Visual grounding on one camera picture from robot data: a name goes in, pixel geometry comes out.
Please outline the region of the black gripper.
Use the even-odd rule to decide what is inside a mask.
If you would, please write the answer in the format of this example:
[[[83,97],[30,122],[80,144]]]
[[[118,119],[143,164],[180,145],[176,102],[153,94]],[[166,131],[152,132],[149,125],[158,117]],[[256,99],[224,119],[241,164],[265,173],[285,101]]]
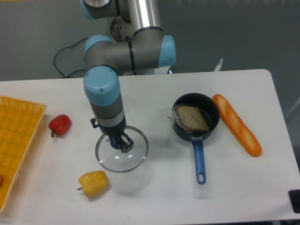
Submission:
[[[128,153],[134,147],[134,141],[125,134],[126,118],[115,126],[106,127],[98,124],[95,118],[90,119],[93,128],[99,128],[104,135],[109,137],[115,137],[115,142],[118,145],[121,153]]]

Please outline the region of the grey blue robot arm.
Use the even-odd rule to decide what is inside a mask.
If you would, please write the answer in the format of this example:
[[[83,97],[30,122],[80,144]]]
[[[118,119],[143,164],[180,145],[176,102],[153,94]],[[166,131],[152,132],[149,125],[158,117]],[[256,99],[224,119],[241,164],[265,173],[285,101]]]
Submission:
[[[91,123],[113,141],[114,148],[127,153],[134,143],[125,134],[118,76],[172,66],[175,42],[163,33],[155,0],[82,0],[80,4],[87,18],[120,16],[132,29],[124,41],[115,43],[108,36],[94,35],[84,45],[83,85],[94,113]]]

